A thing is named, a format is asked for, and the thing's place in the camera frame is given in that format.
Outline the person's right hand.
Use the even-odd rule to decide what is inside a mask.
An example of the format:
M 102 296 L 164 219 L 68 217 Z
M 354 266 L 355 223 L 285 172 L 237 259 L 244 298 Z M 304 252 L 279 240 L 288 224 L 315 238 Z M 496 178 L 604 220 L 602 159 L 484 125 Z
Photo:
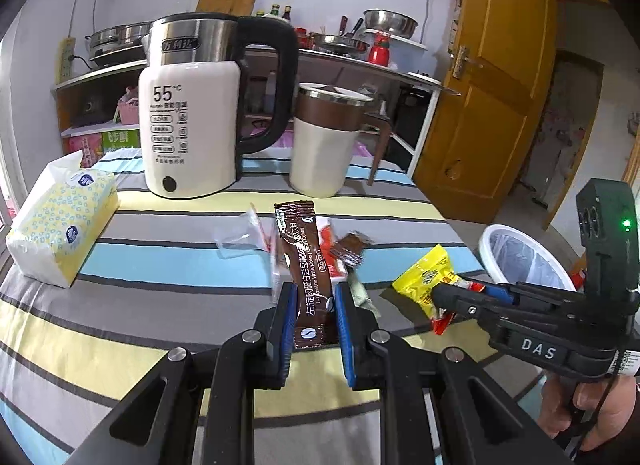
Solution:
M 574 391 L 574 407 L 596 411 L 608 385 L 608 381 L 579 384 Z M 547 374 L 541 395 L 538 425 L 550 438 L 555 438 L 572 421 L 558 375 Z M 632 376 L 619 376 L 599 407 L 596 425 L 582 441 L 575 463 L 614 464 L 633 456 L 639 456 L 639 385 Z

